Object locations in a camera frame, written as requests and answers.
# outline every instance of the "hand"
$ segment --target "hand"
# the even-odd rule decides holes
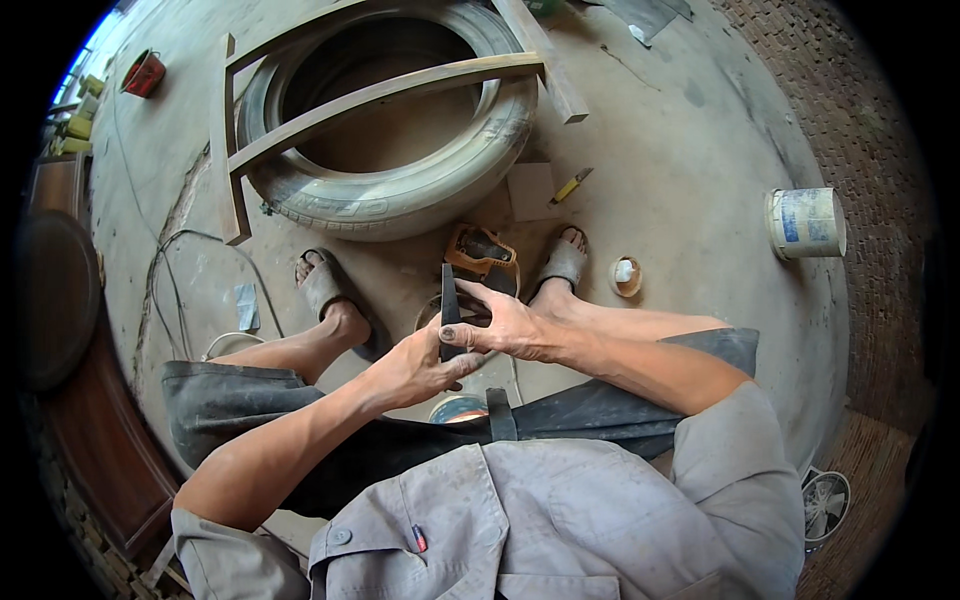
[[[441,363],[439,330],[437,315],[354,379],[366,392],[374,392],[380,413],[420,404],[443,390],[459,392],[463,387],[457,379],[483,364],[483,354],[477,352],[459,354]]]
[[[444,325],[440,340],[445,344],[462,348],[474,348],[478,352],[498,350],[521,360],[553,362],[557,324],[531,310],[523,302],[494,292],[482,283],[455,279],[457,289],[478,300],[468,303],[482,316],[490,313],[490,326],[478,327],[460,323]]]

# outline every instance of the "forearm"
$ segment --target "forearm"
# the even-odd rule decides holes
[[[333,448],[382,414],[383,406],[378,388],[358,377],[217,448],[180,488],[174,507],[253,531]]]
[[[549,362],[596,377],[684,415],[696,415],[729,396],[746,373],[693,348],[633,342],[581,328],[551,324]]]

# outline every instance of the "gray work shirt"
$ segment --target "gray work shirt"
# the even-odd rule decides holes
[[[800,479],[753,382],[680,422],[669,480],[615,444],[533,440],[381,481],[314,536],[307,577],[277,540],[172,519],[199,599],[788,598],[804,564]]]

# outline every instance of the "bucket label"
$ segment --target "bucket label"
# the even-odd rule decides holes
[[[780,215],[783,220],[783,238],[787,242],[799,242],[800,229],[805,229],[806,241],[828,242],[830,223],[833,221],[832,203],[820,201],[819,189],[788,190],[780,196]],[[797,227],[797,216],[802,220]]]
[[[783,217],[783,238],[788,242],[799,242],[800,234],[797,232],[797,213],[792,207],[789,211],[786,209],[786,198],[780,203],[780,215]]]

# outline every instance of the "black cable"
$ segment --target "black cable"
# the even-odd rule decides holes
[[[213,240],[213,241],[215,241],[215,242],[220,242],[221,244],[223,244],[223,242],[224,242],[222,238],[219,238],[219,237],[217,237],[216,235],[213,235],[213,234],[211,234],[211,233],[207,233],[207,232],[205,232],[205,231],[199,231],[199,230],[197,230],[197,229],[191,229],[191,228],[179,229],[179,230],[175,231],[169,238],[167,238],[167,240],[165,240],[165,241],[163,242],[163,244],[160,245],[160,247],[159,247],[159,248],[157,249],[157,251],[156,251],[156,254],[154,255],[154,263],[152,263],[151,266],[153,266],[153,264],[156,264],[156,261],[157,261],[157,259],[159,258],[159,256],[160,256],[161,254],[163,254],[164,257],[166,257],[167,248],[170,247],[170,245],[174,242],[174,240],[176,240],[176,239],[179,238],[180,236],[184,235],[185,233],[192,233],[192,234],[194,234],[194,235],[198,235],[198,236],[203,237],[203,238],[206,238],[206,239],[208,239],[208,240]],[[256,280],[260,283],[260,289],[263,290],[263,298],[264,298],[264,300],[267,301],[267,308],[270,309],[270,316],[271,316],[271,317],[273,318],[273,320],[274,320],[274,326],[276,327],[276,333],[277,333],[281,338],[285,338],[285,337],[286,337],[286,334],[283,333],[283,327],[280,326],[280,320],[279,320],[279,319],[277,318],[277,316],[276,316],[276,311],[274,310],[274,303],[273,303],[273,301],[272,301],[271,298],[270,298],[270,292],[267,291],[267,284],[264,282],[264,280],[263,280],[263,275],[260,274],[260,270],[257,268],[256,263],[253,262],[253,259],[251,258],[251,256],[250,256],[249,254],[247,254],[246,252],[244,252],[243,250],[241,250],[241,249],[239,249],[239,248],[237,248],[237,247],[235,247],[235,246],[231,246],[231,248],[233,248],[235,251],[237,251],[237,253],[239,253],[241,256],[243,256],[243,258],[244,258],[248,263],[250,263],[251,268],[253,268],[253,274],[256,275]],[[181,304],[180,304],[180,295],[177,293],[177,281],[173,278],[173,273],[170,274],[170,281],[171,281],[171,283],[172,283],[173,286],[174,286],[175,295],[176,295],[176,297],[177,297],[177,310],[180,312],[180,315],[182,316],[182,306],[181,306]],[[151,297],[152,297],[152,300],[153,300],[153,302],[154,302],[154,306],[156,307],[157,316],[160,317],[160,320],[163,322],[163,317],[162,317],[162,315],[160,314],[160,305],[159,305],[159,303],[156,301],[155,284],[156,284],[156,280],[154,279],[154,280],[151,282]]]
[[[116,94],[118,92],[113,89],[110,90],[111,94]],[[130,171],[130,164],[127,162],[127,151],[123,146],[123,136],[120,135],[120,123],[117,121],[117,99],[119,96],[113,96],[110,98],[111,112],[113,113],[113,129],[116,131],[117,136],[117,145],[120,146],[120,157],[123,159],[124,171],[127,173],[127,181],[130,183],[130,191],[133,194],[133,204],[136,206],[136,212],[140,215],[140,220],[143,222],[143,226],[147,228],[150,232],[150,236],[154,238],[154,242],[158,248],[161,248],[160,239],[154,233],[154,230],[150,227],[150,223],[147,221],[147,217],[143,214],[143,209],[140,207],[140,198],[136,195],[136,186],[133,184],[133,175]],[[180,325],[180,343],[183,347],[183,355],[189,360],[190,351],[187,348],[189,342],[186,339],[186,320],[183,317],[182,308],[180,305],[180,290],[177,288],[177,283],[174,280],[174,272],[170,267],[170,260],[167,258],[166,252],[159,250],[158,252],[163,253],[163,262],[167,267],[167,274],[170,276],[170,280],[174,281],[174,297],[177,300],[177,314],[178,321]],[[154,303],[154,306],[157,307],[157,315],[160,317],[160,323],[163,325],[163,330],[167,333],[167,341],[170,343],[170,351],[174,355],[174,359],[177,358],[176,345],[174,344],[174,336],[170,331],[170,326],[167,324],[166,320],[163,318],[163,314],[159,311],[159,304],[156,302],[156,293],[154,291],[154,279],[153,279],[153,269],[156,263],[156,255],[154,256],[154,262],[151,263],[150,269],[147,271],[147,277],[150,279],[150,295],[151,300]]]
[[[113,127],[114,127],[114,130],[116,131],[117,144],[120,146],[120,157],[123,158],[124,171],[126,171],[127,181],[130,183],[130,190],[133,195],[133,204],[136,206],[136,212],[140,215],[140,220],[143,222],[144,227],[147,228],[147,230],[150,232],[150,236],[154,238],[154,242],[156,243],[156,253],[154,254],[154,259],[150,263],[150,268],[147,270],[147,278],[149,279],[149,286],[150,286],[149,288],[150,300],[154,304],[154,307],[156,309],[156,315],[159,317],[160,323],[163,325],[163,330],[167,334],[167,341],[170,344],[170,352],[171,354],[173,354],[174,360],[176,360],[177,346],[174,341],[173,332],[170,330],[170,326],[167,324],[166,319],[163,318],[163,312],[160,310],[160,303],[156,299],[156,277],[154,277],[154,268],[156,267],[156,262],[159,259],[159,257],[163,255],[163,263],[167,268],[167,275],[170,277],[170,283],[173,285],[173,289],[174,289],[174,300],[177,302],[177,321],[178,321],[178,325],[180,326],[180,344],[183,348],[183,356],[186,360],[190,360],[190,350],[189,350],[190,343],[189,343],[189,340],[187,340],[187,334],[186,334],[186,331],[187,331],[186,316],[183,314],[183,304],[180,300],[180,289],[177,287],[177,280],[174,278],[173,268],[170,266],[170,259],[167,257],[166,250],[167,248],[169,248],[170,244],[175,239],[177,239],[181,235],[184,235],[185,233],[193,233],[195,235],[199,235],[207,239],[215,240],[220,243],[223,243],[223,239],[217,237],[216,235],[206,233],[205,231],[198,231],[196,229],[184,228],[184,229],[175,231],[163,243],[160,243],[159,237],[154,233],[154,230],[150,227],[150,223],[147,221],[147,217],[143,214],[143,209],[140,207],[140,199],[136,195],[136,186],[133,184],[133,176],[130,171],[130,164],[127,162],[127,151],[124,149],[124,146],[123,146],[123,137],[120,135],[120,124],[117,120],[117,102],[116,101],[118,97],[119,96],[114,96],[113,98],[111,98],[110,103],[112,104]],[[256,263],[253,262],[253,259],[246,252],[240,250],[239,248],[236,248],[235,246],[232,246],[232,248],[237,252],[239,252],[240,255],[243,256],[248,263],[250,263],[250,266],[253,268],[253,273],[256,275],[257,281],[260,282],[260,288],[263,290],[263,297],[267,301],[267,307],[270,308],[270,315],[274,319],[274,326],[276,327],[276,332],[279,334],[281,338],[286,337],[283,334],[283,329],[280,327],[280,321],[276,317],[274,304],[270,299],[270,293],[267,291],[267,286],[263,282],[263,276],[260,274],[260,270],[257,269]]]

